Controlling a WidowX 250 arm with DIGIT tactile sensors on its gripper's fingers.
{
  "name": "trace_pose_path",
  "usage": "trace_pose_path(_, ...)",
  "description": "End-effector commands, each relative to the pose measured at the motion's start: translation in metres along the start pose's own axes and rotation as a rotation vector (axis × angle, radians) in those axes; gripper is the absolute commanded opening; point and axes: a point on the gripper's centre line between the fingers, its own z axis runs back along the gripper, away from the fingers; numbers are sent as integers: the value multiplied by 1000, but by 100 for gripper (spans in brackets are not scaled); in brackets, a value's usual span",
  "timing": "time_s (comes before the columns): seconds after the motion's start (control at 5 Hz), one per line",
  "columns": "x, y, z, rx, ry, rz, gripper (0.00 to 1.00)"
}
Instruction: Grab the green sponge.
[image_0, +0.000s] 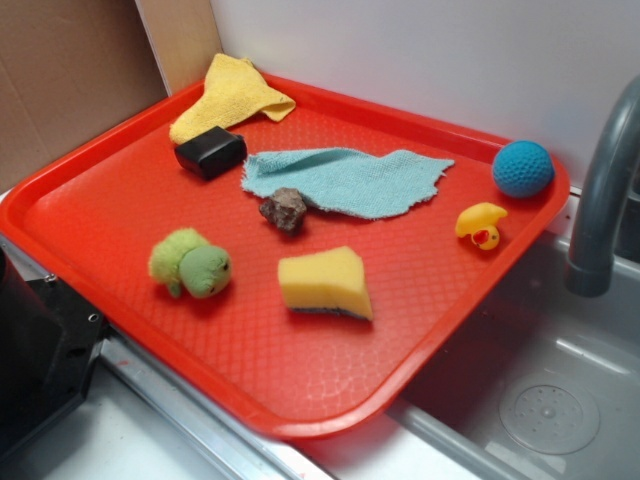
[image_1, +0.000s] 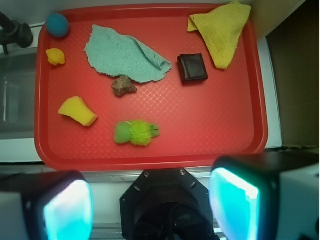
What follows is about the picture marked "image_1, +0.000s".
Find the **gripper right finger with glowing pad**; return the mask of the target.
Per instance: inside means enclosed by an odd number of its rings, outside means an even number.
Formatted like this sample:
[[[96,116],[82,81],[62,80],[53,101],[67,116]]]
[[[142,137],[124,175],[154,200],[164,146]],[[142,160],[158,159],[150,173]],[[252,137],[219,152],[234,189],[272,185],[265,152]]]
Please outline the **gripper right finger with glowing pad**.
[[[221,156],[208,184],[228,240],[317,240],[320,156],[303,150]]]

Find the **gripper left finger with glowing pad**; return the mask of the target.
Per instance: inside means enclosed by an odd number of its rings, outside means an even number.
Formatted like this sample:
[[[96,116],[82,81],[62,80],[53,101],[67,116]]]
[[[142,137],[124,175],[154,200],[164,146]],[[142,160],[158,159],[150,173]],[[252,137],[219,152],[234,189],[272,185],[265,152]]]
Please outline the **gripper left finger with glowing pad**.
[[[78,171],[0,175],[2,240],[88,240],[92,188]]]

